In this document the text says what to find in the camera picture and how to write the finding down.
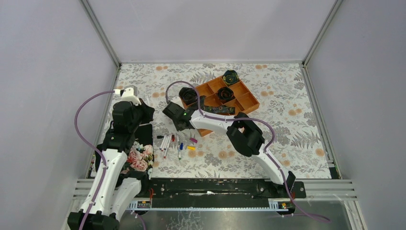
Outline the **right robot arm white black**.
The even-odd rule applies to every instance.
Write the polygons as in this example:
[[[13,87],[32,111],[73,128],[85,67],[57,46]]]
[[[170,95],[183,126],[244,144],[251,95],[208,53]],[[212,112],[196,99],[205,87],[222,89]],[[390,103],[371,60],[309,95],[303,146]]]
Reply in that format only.
[[[255,121],[262,123],[270,129],[271,133],[274,133],[272,127],[266,122],[250,118],[243,112],[236,116],[218,115],[202,110],[184,109],[173,102],[164,108],[163,114],[172,120],[177,131],[207,129],[227,135],[235,150],[246,157],[252,157],[273,183],[292,188],[296,180],[295,175],[269,150],[269,145],[274,138],[266,144],[262,130],[254,123]]]

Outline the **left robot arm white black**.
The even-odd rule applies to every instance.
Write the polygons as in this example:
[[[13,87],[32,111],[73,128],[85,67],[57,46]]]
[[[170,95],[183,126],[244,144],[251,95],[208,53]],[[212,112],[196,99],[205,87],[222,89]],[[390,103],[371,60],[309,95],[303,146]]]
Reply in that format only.
[[[100,164],[92,187],[77,212],[70,212],[72,230],[117,230],[133,198],[148,189],[147,172],[121,175],[141,124],[153,120],[154,108],[141,99],[120,101],[113,106],[113,121],[97,153]]]

